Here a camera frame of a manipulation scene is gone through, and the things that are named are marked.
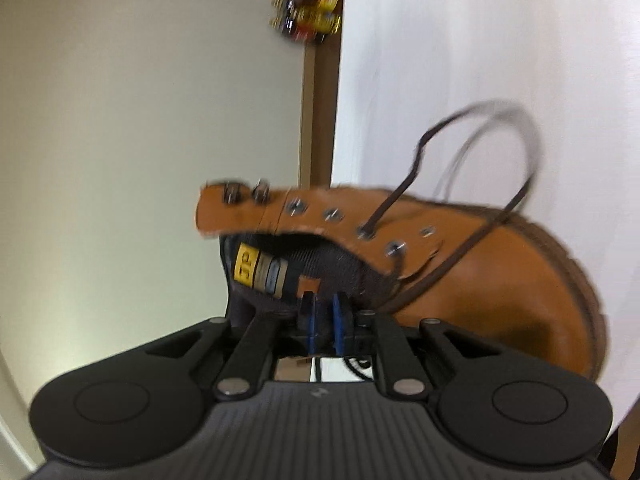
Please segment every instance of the beige wall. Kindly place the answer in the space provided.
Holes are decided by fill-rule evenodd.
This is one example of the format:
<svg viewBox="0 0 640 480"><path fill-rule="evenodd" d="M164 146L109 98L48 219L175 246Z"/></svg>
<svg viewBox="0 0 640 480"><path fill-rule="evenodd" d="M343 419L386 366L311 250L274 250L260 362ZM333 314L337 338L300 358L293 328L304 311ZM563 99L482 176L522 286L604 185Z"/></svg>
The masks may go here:
<svg viewBox="0 0 640 480"><path fill-rule="evenodd" d="M224 312L198 191L298 180L270 0L0 0L0 349L53 376Z"/></svg>

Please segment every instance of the wall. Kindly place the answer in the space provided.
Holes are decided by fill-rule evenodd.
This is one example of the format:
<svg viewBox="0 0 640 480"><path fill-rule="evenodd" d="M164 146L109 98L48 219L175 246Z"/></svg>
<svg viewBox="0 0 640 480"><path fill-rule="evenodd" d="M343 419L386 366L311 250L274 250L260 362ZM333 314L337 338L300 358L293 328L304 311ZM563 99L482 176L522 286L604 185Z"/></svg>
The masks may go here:
<svg viewBox="0 0 640 480"><path fill-rule="evenodd" d="M224 312L201 184L298 180L303 51L270 1L0 0L0 349L27 402Z"/></svg>
<svg viewBox="0 0 640 480"><path fill-rule="evenodd" d="M640 392L640 0L345 0L334 183L395 187L420 135L471 102L533 113L545 159L525 212L586 266L609 316L601 385L616 420ZM470 124L429 144L431 196ZM484 140L453 200L505 204L524 174L507 132Z"/></svg>

